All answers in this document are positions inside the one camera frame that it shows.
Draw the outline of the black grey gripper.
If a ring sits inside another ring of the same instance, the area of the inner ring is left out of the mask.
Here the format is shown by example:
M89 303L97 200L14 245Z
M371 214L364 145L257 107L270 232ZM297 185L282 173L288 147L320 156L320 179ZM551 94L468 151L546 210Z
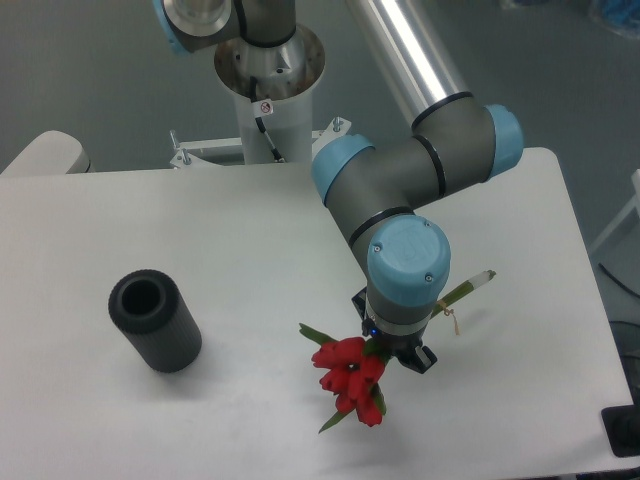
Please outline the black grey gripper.
M374 288L363 288L351 299L363 333L385 347L396 350L394 356L405 368L426 373L436 364L436 355L422 344L433 304L417 307L400 305Z

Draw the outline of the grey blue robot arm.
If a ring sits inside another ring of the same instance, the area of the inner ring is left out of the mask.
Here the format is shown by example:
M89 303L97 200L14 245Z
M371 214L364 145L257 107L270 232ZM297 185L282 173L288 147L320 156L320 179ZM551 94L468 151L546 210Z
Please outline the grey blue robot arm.
M295 100L319 80L324 54L299 24L292 1L158 1L169 44L216 50L223 84L247 100L249 128L261 152L251 162L309 161L323 205L367 283L354 297L362 330L403 366L419 373L436 361L422 336L450 271L444 232L417 211L515 167L524 139L516 117L483 106L467 89L418 1L352 1L350 12L411 127L411 136L379 150L335 122L319 138L304 133L298 155L260 109Z

